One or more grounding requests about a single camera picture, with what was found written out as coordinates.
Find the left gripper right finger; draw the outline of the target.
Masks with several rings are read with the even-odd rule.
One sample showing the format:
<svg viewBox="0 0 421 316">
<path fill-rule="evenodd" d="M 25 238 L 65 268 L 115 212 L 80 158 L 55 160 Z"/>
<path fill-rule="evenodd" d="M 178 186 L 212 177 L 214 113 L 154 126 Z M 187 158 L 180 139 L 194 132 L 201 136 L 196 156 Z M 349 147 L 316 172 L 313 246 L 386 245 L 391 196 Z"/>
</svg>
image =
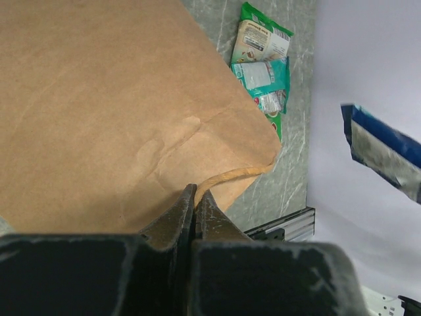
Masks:
<svg viewBox="0 0 421 316">
<path fill-rule="evenodd" d="M 252 240 L 212 194 L 197 206 L 192 315 L 366 315 L 350 259 L 333 244 Z"/>
</svg>

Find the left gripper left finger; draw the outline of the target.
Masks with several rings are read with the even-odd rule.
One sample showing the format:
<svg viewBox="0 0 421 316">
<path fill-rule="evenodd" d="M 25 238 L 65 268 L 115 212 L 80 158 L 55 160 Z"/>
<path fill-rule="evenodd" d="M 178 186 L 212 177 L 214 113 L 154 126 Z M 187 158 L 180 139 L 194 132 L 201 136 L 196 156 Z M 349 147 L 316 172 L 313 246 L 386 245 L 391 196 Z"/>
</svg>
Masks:
<svg viewBox="0 0 421 316">
<path fill-rule="evenodd" d="M 135 234 L 1 238 L 2 315 L 185 315 L 193 200 Z"/>
</svg>

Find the brown paper bag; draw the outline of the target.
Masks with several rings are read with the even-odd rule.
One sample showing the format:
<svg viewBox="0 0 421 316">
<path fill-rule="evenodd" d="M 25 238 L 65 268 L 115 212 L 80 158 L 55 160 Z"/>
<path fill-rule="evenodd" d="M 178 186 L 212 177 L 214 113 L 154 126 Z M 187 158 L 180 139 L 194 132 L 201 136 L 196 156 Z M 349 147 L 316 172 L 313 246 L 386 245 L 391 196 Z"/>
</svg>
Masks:
<svg viewBox="0 0 421 316">
<path fill-rule="evenodd" d="M 136 232 L 189 183 L 223 209 L 280 141 L 179 1 L 1 2 L 1 216 Z"/>
</svg>

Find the teal snack packet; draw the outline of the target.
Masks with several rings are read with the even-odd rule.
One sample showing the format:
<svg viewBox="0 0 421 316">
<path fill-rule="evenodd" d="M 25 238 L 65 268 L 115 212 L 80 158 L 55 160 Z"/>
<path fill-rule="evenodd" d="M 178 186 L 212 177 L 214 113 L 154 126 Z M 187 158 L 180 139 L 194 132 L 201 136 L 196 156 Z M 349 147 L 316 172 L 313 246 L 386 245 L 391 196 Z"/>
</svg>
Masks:
<svg viewBox="0 0 421 316">
<path fill-rule="evenodd" d="M 231 70 L 264 114 L 286 114 L 290 89 L 289 57 L 232 63 Z"/>
</svg>

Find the blue Burts chips bag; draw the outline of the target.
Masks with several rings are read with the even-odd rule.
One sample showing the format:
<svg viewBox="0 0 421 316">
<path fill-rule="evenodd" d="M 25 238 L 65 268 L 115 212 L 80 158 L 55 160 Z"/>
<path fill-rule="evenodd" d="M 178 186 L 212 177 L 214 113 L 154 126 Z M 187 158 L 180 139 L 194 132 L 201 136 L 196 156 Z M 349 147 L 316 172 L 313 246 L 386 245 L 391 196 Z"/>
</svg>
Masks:
<svg viewBox="0 0 421 316">
<path fill-rule="evenodd" d="M 420 143 L 355 104 L 342 104 L 343 130 L 354 161 L 420 203 Z"/>
</svg>

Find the green Cheetos chips bag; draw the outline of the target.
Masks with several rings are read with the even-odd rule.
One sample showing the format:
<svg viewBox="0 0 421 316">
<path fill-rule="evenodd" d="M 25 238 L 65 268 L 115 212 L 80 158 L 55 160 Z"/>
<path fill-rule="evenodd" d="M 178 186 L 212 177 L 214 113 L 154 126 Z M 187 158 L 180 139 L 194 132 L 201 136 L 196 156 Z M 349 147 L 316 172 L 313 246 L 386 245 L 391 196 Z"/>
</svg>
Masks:
<svg viewBox="0 0 421 316">
<path fill-rule="evenodd" d="M 280 26 L 265 14 L 245 2 L 241 6 L 237 38 L 232 52 L 232 63 L 273 61 L 288 57 L 293 32 Z M 282 137 L 282 113 L 264 114 Z"/>
</svg>

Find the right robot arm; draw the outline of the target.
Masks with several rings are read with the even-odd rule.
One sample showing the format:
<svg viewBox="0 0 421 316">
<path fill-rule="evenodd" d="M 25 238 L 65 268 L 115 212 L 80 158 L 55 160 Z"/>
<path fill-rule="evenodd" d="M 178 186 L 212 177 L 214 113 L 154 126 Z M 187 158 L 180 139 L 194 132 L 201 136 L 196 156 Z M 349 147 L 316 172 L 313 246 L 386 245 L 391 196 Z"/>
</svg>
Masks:
<svg viewBox="0 0 421 316">
<path fill-rule="evenodd" d="M 373 316 L 421 316 L 420 302 L 406 296 L 386 296 L 361 286 L 369 315 Z"/>
</svg>

